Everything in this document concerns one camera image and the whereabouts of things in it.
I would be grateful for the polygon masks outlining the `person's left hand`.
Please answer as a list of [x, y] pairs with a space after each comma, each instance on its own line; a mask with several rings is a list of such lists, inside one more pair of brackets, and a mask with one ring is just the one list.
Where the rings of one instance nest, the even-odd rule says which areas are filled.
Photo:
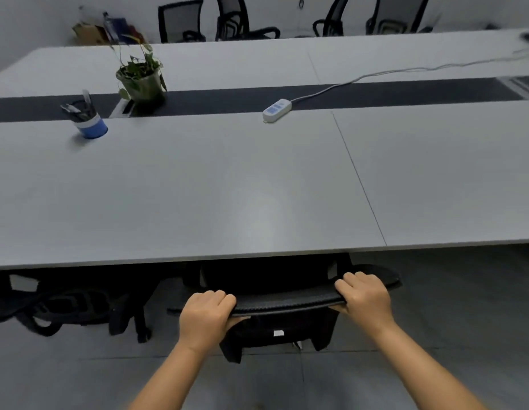
[[222, 290], [193, 294], [179, 318], [179, 345], [207, 355], [224, 339], [236, 298]]

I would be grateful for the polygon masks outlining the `person's right hand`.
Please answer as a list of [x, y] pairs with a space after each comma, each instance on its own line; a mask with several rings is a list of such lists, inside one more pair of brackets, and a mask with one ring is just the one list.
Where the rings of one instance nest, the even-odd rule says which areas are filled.
[[348, 316], [370, 338], [394, 331], [398, 328], [391, 309], [391, 298], [376, 275], [361, 271], [346, 273], [336, 280], [336, 291], [343, 297]]

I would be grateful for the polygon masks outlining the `black mesh office chair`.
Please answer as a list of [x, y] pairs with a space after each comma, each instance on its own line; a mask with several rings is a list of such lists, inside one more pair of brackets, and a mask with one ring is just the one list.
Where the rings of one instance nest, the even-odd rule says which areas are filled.
[[204, 0], [188, 0], [159, 6], [161, 43], [206, 42], [200, 29], [203, 3]]
[[177, 294], [167, 306], [179, 316], [194, 293], [222, 290], [236, 298], [231, 317], [250, 317], [220, 343], [228, 362], [241, 363], [246, 349], [309, 340], [326, 348], [344, 303], [334, 283], [347, 272], [376, 275], [388, 290], [402, 286], [400, 275], [384, 266], [353, 265], [348, 253], [293, 255], [188, 262]]
[[217, 0], [219, 16], [215, 41], [272, 40], [279, 39], [281, 31], [268, 26], [250, 30], [247, 7], [244, 0]]
[[429, 0], [376, 0], [366, 35], [417, 33]]
[[325, 19], [316, 20], [312, 29], [316, 37], [344, 36], [342, 16], [349, 0], [334, 0]]

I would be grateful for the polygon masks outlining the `person's left forearm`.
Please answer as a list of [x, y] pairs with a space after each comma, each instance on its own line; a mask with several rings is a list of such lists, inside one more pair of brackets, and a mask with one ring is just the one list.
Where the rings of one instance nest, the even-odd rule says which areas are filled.
[[179, 341], [128, 410], [181, 410], [208, 353]]

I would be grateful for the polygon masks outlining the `person's right forearm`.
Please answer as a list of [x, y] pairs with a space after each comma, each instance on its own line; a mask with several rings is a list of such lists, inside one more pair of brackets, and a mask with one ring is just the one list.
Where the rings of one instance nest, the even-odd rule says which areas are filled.
[[396, 323], [379, 328], [370, 338], [393, 367], [419, 410], [488, 410]]

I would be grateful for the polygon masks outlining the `white power strip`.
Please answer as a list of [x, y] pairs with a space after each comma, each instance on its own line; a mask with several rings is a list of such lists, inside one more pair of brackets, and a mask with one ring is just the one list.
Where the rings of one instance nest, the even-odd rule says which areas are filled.
[[292, 109], [292, 102], [288, 99], [279, 99], [272, 105], [268, 106], [262, 112], [262, 119], [264, 123], [274, 123], [286, 114], [288, 114]]

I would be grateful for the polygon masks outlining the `blue pen holder cup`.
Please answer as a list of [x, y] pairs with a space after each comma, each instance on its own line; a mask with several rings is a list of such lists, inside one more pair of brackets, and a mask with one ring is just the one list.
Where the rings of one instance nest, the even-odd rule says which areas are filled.
[[108, 132], [108, 127], [99, 114], [82, 122], [73, 122], [81, 136], [85, 139], [97, 139]]

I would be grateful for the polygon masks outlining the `potted green plant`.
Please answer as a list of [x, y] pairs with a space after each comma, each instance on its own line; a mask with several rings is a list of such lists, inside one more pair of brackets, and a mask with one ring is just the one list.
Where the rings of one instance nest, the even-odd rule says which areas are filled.
[[162, 74], [163, 63], [154, 56], [153, 48], [149, 43], [130, 34], [122, 34], [122, 36], [134, 41], [143, 57], [130, 56], [129, 60], [124, 61], [121, 47], [116, 52], [115, 48], [110, 46], [120, 62], [120, 67], [115, 73], [119, 83], [119, 96], [125, 101], [133, 101], [143, 106], [163, 102], [167, 91]]

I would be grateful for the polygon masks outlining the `pens and scissors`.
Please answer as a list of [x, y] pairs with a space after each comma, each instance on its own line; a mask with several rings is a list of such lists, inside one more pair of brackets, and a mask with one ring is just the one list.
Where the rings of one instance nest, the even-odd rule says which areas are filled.
[[98, 114], [87, 89], [83, 89], [82, 100], [61, 104], [60, 107], [62, 112], [65, 113], [73, 123], [90, 121]]

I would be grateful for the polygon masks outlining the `clear plastic bottle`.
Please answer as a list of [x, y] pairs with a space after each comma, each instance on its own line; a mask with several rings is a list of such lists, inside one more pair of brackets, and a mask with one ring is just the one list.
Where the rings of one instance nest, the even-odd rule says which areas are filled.
[[111, 45], [118, 45], [118, 35], [108, 12], [103, 12], [103, 26]]

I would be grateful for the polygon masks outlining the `brown cardboard box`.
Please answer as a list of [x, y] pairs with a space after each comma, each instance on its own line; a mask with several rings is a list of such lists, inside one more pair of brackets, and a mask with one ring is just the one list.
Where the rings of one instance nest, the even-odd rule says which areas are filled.
[[72, 30], [77, 43], [81, 46], [110, 45], [109, 37], [103, 26], [77, 23]]

